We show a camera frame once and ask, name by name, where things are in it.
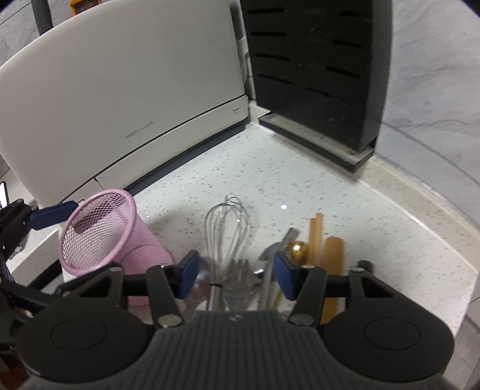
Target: phone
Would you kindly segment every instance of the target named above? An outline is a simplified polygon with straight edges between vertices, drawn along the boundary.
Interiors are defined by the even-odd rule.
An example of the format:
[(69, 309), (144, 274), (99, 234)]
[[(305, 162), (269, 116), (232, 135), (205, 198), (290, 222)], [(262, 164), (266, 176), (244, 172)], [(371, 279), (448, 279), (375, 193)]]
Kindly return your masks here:
[(9, 204), (7, 183), (0, 182), (0, 209), (6, 207)]

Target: round black disc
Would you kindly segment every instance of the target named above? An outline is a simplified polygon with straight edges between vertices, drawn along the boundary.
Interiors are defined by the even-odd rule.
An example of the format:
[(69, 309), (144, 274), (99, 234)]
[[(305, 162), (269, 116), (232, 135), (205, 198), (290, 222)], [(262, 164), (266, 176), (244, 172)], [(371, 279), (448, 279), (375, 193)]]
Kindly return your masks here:
[(325, 325), (327, 349), (365, 377), (411, 382), (445, 370), (454, 348), (445, 323), (408, 299), (371, 298)]
[(17, 351), (32, 374), (90, 382), (138, 359), (148, 344), (145, 324), (125, 309), (94, 300), (54, 305), (21, 328)]

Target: metal screw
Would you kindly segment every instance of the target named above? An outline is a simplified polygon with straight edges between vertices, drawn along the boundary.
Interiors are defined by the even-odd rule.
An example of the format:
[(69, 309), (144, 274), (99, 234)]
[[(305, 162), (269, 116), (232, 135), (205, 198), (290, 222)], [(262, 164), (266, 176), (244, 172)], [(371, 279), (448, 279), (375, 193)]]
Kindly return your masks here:
[(165, 314), (159, 317), (157, 321), (164, 328), (174, 328), (182, 323), (181, 317), (176, 314)]
[(240, 314), (233, 314), (230, 317), (228, 317), (230, 321), (237, 322), (240, 321), (243, 317)]
[(297, 326), (308, 326), (313, 324), (315, 319), (310, 314), (298, 313), (290, 317), (290, 322)]

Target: wooden stick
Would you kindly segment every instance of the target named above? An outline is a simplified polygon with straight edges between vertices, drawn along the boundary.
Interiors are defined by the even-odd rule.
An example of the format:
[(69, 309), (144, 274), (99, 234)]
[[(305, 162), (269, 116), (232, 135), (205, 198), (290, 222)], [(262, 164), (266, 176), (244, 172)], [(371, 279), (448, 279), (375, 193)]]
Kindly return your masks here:
[[(330, 275), (341, 275), (344, 263), (344, 243), (341, 238), (328, 237), (325, 240), (324, 252), (321, 260), (321, 267)], [(338, 298), (325, 298), (322, 319), (320, 324), (326, 324), (336, 314), (338, 309)]]
[(310, 228), (308, 232), (308, 251), (307, 251), (307, 264), (312, 266), (315, 264), (315, 247), (317, 236), (317, 220), (316, 218), (310, 218)]
[(316, 223), (316, 245), (315, 245), (315, 260), (314, 266), (321, 266), (322, 261), (322, 243), (324, 240), (324, 215), (322, 213), (315, 214), (315, 223)]

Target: orange object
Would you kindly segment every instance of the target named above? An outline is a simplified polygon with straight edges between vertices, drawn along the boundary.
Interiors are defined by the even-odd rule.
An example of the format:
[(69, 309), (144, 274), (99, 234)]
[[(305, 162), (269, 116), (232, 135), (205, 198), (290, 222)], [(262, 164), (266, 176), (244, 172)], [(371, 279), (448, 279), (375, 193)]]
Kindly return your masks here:
[(101, 3), (102, 0), (71, 0), (70, 12), (75, 16)]
[[(324, 252), (320, 266), (330, 275), (341, 275), (344, 263), (344, 243), (341, 238), (328, 237), (325, 240)], [(336, 314), (338, 298), (325, 298), (320, 324), (326, 324)]]
[(316, 213), (315, 218), (310, 219), (310, 231), (308, 236), (307, 264), (320, 266), (322, 258), (322, 240), (324, 231), (324, 216)]

